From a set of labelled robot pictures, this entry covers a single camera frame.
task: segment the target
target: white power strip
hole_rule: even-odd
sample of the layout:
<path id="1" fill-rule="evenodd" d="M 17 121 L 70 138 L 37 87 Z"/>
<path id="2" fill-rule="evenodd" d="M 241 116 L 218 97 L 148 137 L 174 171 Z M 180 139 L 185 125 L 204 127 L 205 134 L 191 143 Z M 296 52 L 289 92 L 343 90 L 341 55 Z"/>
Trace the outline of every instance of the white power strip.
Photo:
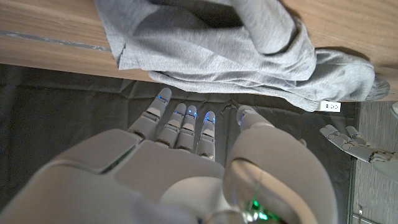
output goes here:
<path id="1" fill-rule="evenodd" d="M 321 101 L 317 111 L 340 112 L 340 108 L 341 103 L 339 102 Z"/>

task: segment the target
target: gray fabric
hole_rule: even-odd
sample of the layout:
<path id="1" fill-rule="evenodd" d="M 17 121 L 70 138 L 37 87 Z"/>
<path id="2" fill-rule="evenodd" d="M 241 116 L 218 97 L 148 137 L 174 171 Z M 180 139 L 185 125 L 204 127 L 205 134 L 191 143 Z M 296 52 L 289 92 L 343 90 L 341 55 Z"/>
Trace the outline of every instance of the gray fabric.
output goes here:
<path id="1" fill-rule="evenodd" d="M 315 49 L 302 22 L 276 0 L 96 0 L 119 69 L 200 93 L 279 96 L 307 111 L 319 101 L 364 101 L 373 66 Z"/>

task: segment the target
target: gray robot hand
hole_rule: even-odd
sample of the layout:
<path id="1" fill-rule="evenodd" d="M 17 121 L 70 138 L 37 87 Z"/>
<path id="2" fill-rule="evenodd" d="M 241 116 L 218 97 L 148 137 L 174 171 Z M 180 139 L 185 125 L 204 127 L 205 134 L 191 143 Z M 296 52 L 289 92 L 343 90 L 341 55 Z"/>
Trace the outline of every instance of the gray robot hand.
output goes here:
<path id="1" fill-rule="evenodd" d="M 371 163 L 379 172 L 398 183 L 397 154 L 372 147 L 352 126 L 348 126 L 346 129 L 349 136 L 341 134 L 330 124 L 321 128 L 320 132 L 342 151 L 362 161 Z"/>

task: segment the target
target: robotic hand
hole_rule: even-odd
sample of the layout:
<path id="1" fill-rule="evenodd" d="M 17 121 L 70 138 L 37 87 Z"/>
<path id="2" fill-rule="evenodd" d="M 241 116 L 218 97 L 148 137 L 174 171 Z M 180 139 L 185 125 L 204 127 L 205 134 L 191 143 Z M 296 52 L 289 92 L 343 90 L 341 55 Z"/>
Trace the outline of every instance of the robotic hand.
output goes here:
<path id="1" fill-rule="evenodd" d="M 179 104 L 151 141 L 171 98 L 163 89 L 128 129 L 89 138 L 43 166 L 0 223 L 337 223 L 319 160 L 249 106 L 225 165 L 215 159 L 215 114 L 193 152 L 196 108 Z"/>
<path id="2" fill-rule="evenodd" d="M 321 128 L 320 132 L 342 151 L 371 163 L 379 172 L 398 183 L 398 155 L 372 147 L 354 127 L 348 126 L 346 129 L 349 136 L 341 134 L 330 124 Z"/>

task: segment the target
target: wooden floor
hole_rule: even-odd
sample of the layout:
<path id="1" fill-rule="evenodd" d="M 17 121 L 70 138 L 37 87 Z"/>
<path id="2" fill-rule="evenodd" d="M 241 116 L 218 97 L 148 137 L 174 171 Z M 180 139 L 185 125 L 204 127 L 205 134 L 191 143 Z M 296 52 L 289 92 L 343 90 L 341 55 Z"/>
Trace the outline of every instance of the wooden floor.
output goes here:
<path id="1" fill-rule="evenodd" d="M 398 119 L 391 114 L 391 104 L 393 101 L 362 103 L 358 131 L 374 147 L 397 152 Z M 354 213 L 358 214 L 362 206 L 364 218 L 375 223 L 398 223 L 398 184 L 362 161 L 357 161 L 355 178 Z"/>

